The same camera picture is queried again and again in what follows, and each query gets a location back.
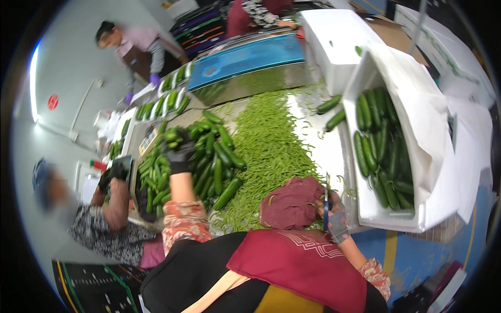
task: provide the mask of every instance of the pile of green beans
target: pile of green beans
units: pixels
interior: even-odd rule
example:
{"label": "pile of green beans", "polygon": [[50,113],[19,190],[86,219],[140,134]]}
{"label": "pile of green beans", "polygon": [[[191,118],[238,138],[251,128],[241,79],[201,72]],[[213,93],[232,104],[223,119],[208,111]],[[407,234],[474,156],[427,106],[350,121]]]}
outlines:
{"label": "pile of green beans", "polygon": [[252,96],[246,109],[235,118],[234,152],[247,163],[247,171],[236,176],[245,183],[226,209],[216,213],[216,227],[226,225],[231,232],[263,228],[259,225],[259,206],[271,191],[293,177],[313,176],[320,181],[315,163],[292,133],[296,119],[289,113],[287,94],[298,91]]}

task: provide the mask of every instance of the blue floor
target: blue floor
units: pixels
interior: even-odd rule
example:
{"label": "blue floor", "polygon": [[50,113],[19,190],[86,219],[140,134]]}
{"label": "blue floor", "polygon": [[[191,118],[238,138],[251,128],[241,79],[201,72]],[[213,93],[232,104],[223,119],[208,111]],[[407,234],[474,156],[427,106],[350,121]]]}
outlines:
{"label": "blue floor", "polygon": [[[394,270],[390,275],[391,298],[388,306],[396,299],[434,275],[446,262],[466,261],[470,238],[473,236],[468,256],[466,273],[471,276],[485,248],[487,221],[491,209],[487,188],[480,186],[476,198],[475,229],[472,233],[473,215],[447,244],[425,241],[398,233]],[[373,229],[353,234],[353,239],[367,258],[375,257],[384,267],[386,230]]]}

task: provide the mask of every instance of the scissors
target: scissors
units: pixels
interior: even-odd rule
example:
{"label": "scissors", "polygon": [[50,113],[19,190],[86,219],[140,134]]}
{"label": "scissors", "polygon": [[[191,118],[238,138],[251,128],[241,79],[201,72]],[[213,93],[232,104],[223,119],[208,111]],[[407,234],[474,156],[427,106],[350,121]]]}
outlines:
{"label": "scissors", "polygon": [[328,189],[329,189],[329,173],[325,172],[325,195],[324,195],[324,230],[329,230],[329,198],[328,198]]}

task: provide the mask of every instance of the pink shirt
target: pink shirt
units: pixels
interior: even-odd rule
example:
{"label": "pink shirt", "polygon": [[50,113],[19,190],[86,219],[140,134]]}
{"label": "pink shirt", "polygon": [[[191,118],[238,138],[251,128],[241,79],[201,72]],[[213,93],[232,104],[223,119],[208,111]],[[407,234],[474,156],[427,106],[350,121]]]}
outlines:
{"label": "pink shirt", "polygon": [[128,27],[122,31],[122,42],[115,50],[115,57],[127,66],[122,58],[130,51],[132,46],[136,46],[142,52],[148,52],[148,47],[157,38],[162,40],[164,48],[171,52],[173,56],[179,57],[183,53],[179,48],[161,38],[160,33],[152,28]]}

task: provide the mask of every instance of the worker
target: worker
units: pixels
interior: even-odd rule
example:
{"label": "worker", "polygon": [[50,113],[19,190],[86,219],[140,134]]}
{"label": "worker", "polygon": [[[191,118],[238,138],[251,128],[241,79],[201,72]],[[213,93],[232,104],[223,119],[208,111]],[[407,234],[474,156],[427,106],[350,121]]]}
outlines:
{"label": "worker", "polygon": [[[141,286],[150,312],[388,311],[389,277],[358,249],[333,191],[328,216],[335,244],[317,230],[259,229],[212,239],[188,167],[194,144],[182,137],[178,150],[166,153],[172,171],[172,200],[163,207],[166,259]],[[316,205],[323,212],[323,203]]]}
{"label": "worker", "polygon": [[162,77],[188,62],[183,50],[151,28],[118,27],[104,21],[96,33],[96,43],[102,49],[114,47],[116,58],[127,68],[126,105],[130,105],[134,96],[134,73],[158,87]]}
{"label": "worker", "polygon": [[228,11],[226,38],[272,27],[295,29],[294,22],[283,21],[278,16],[293,3],[294,0],[235,0]]}
{"label": "worker", "polygon": [[[127,172],[120,165],[101,175],[90,204],[79,201],[54,164],[42,158],[33,169],[33,190],[43,212],[82,246],[108,259],[151,268],[164,260],[161,236],[127,220]],[[104,204],[110,189],[110,200]]]}

